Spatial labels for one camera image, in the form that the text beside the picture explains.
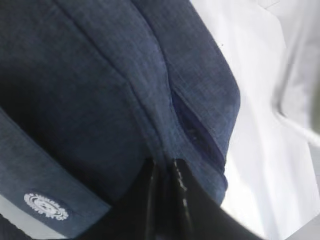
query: white logo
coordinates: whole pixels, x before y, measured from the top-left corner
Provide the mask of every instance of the white logo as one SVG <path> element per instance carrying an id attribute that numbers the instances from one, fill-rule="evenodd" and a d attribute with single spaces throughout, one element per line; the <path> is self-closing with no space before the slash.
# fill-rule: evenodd
<path id="1" fill-rule="evenodd" d="M 58 203 L 36 193 L 24 195 L 24 201 L 39 214 L 45 214 L 47 218 L 66 220 L 69 214 Z"/>

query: seam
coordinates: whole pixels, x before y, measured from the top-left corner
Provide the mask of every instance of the seam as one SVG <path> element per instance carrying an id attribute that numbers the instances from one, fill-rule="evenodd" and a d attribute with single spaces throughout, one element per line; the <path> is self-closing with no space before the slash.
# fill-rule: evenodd
<path id="1" fill-rule="evenodd" d="M 114 70 L 124 79 L 124 80 L 128 80 L 129 78 L 123 74 L 113 63 L 112 61 L 100 50 L 100 48 L 98 47 L 98 45 L 95 43 L 95 41 L 89 36 L 89 34 L 86 33 L 86 31 L 77 23 L 77 21 L 68 13 L 68 11 L 66 11 L 59 3 L 57 0 L 52 0 L 52 2 L 56 5 L 56 7 L 62 12 L 62 14 L 64 14 L 75 26 L 75 28 L 88 40 L 88 42 L 90 43 L 90 45 L 97 51 L 97 53 L 102 57 L 103 60 L 107 61 L 108 64 L 110 64 L 110 66 L 112 68 L 114 68 Z M 137 8 L 135 7 L 135 5 L 129 1 L 129 3 L 132 4 L 133 9 L 136 10 L 136 12 L 138 13 L 137 16 L 142 20 L 142 22 L 145 24 L 147 30 L 149 31 L 151 37 L 153 38 L 153 40 L 156 43 L 156 46 L 158 48 L 158 51 L 160 53 L 160 55 L 162 56 L 161 50 L 159 48 L 159 43 L 157 41 L 157 39 L 155 38 L 155 36 L 152 34 L 152 31 L 150 30 L 148 24 L 146 24 L 145 19 L 141 16 L 141 14 L 139 14 L 140 12 L 137 10 Z M 166 70 L 166 76 L 168 78 L 168 71 L 167 68 L 165 67 Z M 146 108 L 142 105 L 141 100 L 138 98 L 138 95 L 136 94 L 134 87 L 132 85 L 132 83 L 128 80 L 127 81 L 129 88 L 131 89 L 133 95 L 135 96 L 135 98 L 138 101 L 139 106 L 141 107 L 142 111 L 144 112 L 144 114 L 147 116 L 148 120 L 150 120 L 150 116 L 148 114 L 148 111 L 146 110 Z M 154 131 L 157 133 L 157 135 L 159 136 L 159 130 L 155 127 L 155 123 L 153 121 L 150 121 L 150 124 L 152 125 L 152 127 L 154 128 Z M 158 142 L 160 143 L 162 149 L 163 148 L 163 142 L 161 141 L 161 139 L 158 137 Z"/>
<path id="2" fill-rule="evenodd" d="M 173 103 L 173 94 L 172 94 L 172 92 L 175 92 L 176 94 L 177 94 L 177 92 L 174 91 L 173 88 L 172 88 L 172 85 L 174 85 L 174 84 L 172 84 L 172 82 L 170 81 L 169 74 L 168 74 L 168 69 L 169 69 L 168 66 L 169 66 L 169 65 L 172 66 L 172 69 L 177 73 L 177 75 L 178 75 L 178 77 L 179 77 L 180 79 L 182 79 L 182 77 L 179 75 L 178 71 L 173 67 L 172 63 L 171 63 L 168 59 L 166 59 L 165 54 L 164 54 L 164 51 L 161 49 L 161 44 L 160 44 L 160 42 L 159 42 L 159 40 L 158 40 L 158 37 L 157 37 L 157 35 L 156 35 L 156 33 L 155 33 L 155 30 L 151 27 L 152 25 L 149 23 L 148 19 L 142 14 L 142 11 L 139 10 L 139 8 L 132 2 L 132 0 L 130 0 L 129 2 L 132 3 L 132 6 L 140 13 L 140 15 L 138 15 L 138 16 L 139 16 L 139 17 L 142 19 L 142 21 L 146 24 L 147 29 L 149 29 L 150 34 L 152 35 L 152 37 L 154 38 L 154 40 L 155 40 L 156 43 L 157 43 L 158 51 L 159 51 L 159 53 L 160 53 L 160 55 L 161 55 L 163 64 L 164 64 L 165 69 L 166 69 L 167 87 L 168 87 L 167 90 L 169 91 L 169 94 L 170 94 L 170 107 L 171 107 L 170 110 L 171 110 L 171 112 L 173 113 L 173 119 L 174 119 L 174 121 L 177 123 L 176 125 L 180 128 L 180 131 L 182 131 L 182 133 L 183 133 L 182 136 L 183 136 L 184 140 L 187 141 L 187 142 L 189 142 L 189 143 L 191 144 L 191 146 L 194 148 L 194 150 L 197 151 L 197 149 L 196 149 L 195 146 L 193 145 L 192 141 L 189 139 L 189 137 L 186 136 L 185 131 L 184 131 L 184 129 L 183 129 L 182 126 L 181 126 L 181 122 L 179 121 L 177 112 L 176 112 L 176 110 L 175 110 L 174 103 Z M 219 147 L 217 144 L 216 144 L 216 146 L 217 146 L 217 148 L 218 148 L 219 154 L 222 156 L 222 159 L 224 159 L 220 147 Z M 217 166 L 213 166 L 213 167 L 214 167 L 214 169 L 215 169 L 218 173 L 220 173 L 219 167 L 217 167 Z"/>

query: dark blue fabric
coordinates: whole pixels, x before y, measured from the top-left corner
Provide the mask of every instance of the dark blue fabric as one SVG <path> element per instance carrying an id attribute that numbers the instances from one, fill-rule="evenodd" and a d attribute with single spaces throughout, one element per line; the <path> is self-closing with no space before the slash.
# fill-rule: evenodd
<path id="1" fill-rule="evenodd" d="M 153 157 L 163 170 L 170 159 L 184 159 L 221 204 L 239 90 L 189 1 L 3 0 L 0 29 L 0 106 L 27 141 L 61 166 L 58 172 L 75 178 L 43 178 L 35 173 L 49 168 L 42 163 L 33 169 L 22 154 L 18 164 L 30 181 L 19 185 L 24 178 L 4 175 L 0 193 L 6 198 L 56 231 L 76 236 L 108 208 L 93 208 L 83 225 L 71 218 L 75 227 L 66 229 L 34 213 L 21 194 L 37 189 L 66 202 L 70 186 L 62 183 L 73 179 L 98 195 L 99 204 L 112 204 L 144 159 Z M 14 158 L 0 158 L 0 175 Z M 53 183 L 61 191 L 45 188 Z M 15 192 L 7 190 L 13 187 Z M 92 203 L 69 200 L 78 212 L 86 201 Z"/>

